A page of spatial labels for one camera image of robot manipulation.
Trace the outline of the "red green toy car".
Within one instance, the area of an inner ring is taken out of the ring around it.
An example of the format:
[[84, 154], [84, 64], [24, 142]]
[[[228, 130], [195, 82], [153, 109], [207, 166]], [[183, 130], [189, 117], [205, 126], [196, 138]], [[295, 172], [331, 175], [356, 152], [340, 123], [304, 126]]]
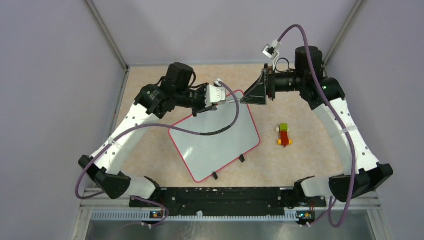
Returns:
[[274, 131], [278, 133], [279, 136], [277, 139], [277, 145], [285, 148], [293, 144], [293, 140], [289, 138], [289, 127], [287, 123], [280, 123], [274, 128]]

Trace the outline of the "pink framed whiteboard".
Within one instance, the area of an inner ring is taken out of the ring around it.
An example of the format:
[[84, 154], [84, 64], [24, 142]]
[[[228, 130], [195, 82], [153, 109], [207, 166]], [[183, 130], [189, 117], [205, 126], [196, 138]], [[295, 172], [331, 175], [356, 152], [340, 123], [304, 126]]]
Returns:
[[192, 132], [209, 133], [236, 123], [227, 131], [213, 136], [199, 136], [174, 129], [168, 130], [191, 178], [201, 183], [226, 164], [256, 148], [261, 138], [247, 104], [222, 104], [215, 111], [189, 115], [174, 124]]

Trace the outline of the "red whiteboard marker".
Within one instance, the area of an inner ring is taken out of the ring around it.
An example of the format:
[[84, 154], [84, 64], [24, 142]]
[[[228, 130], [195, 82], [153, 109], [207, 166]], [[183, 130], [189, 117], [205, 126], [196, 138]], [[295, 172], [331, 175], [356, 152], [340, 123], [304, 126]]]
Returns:
[[234, 98], [234, 97], [227, 98], [223, 101], [218, 102], [217, 105], [232, 104], [232, 103], [236, 103], [236, 102], [239, 103], [242, 98], [243, 98], [242, 96], [239, 96], [237, 98]]

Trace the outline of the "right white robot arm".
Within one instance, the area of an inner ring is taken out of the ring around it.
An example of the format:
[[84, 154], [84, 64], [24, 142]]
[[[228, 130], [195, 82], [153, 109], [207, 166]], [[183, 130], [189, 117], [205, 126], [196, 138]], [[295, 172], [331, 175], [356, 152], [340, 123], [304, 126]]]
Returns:
[[[307, 58], [311, 54], [312, 65], [318, 82], [314, 82]], [[312, 112], [320, 119], [332, 140], [342, 164], [343, 173], [331, 177], [310, 176], [294, 183], [293, 200], [299, 206], [307, 206], [314, 197], [333, 197], [345, 203], [376, 190], [394, 171], [390, 164], [382, 164], [365, 143], [355, 124], [346, 95], [339, 82], [325, 77], [322, 67], [323, 53], [316, 47], [304, 46], [295, 50], [293, 69], [278, 72], [279, 51], [266, 45], [263, 54], [273, 64], [264, 65], [257, 81], [247, 89], [242, 104], [263, 105], [274, 100], [276, 93], [299, 92]]]

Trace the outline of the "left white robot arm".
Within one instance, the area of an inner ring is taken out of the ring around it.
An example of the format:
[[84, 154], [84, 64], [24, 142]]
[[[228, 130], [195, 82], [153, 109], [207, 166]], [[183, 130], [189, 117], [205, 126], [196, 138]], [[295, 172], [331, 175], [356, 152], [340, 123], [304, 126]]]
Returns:
[[200, 111], [205, 108], [207, 84], [191, 88], [195, 71], [184, 63], [172, 63], [156, 84], [141, 88], [122, 122], [108, 140], [91, 155], [83, 155], [78, 165], [112, 200], [137, 196], [149, 207], [160, 202], [159, 185], [149, 177], [132, 177], [122, 166], [149, 128], [176, 107]]

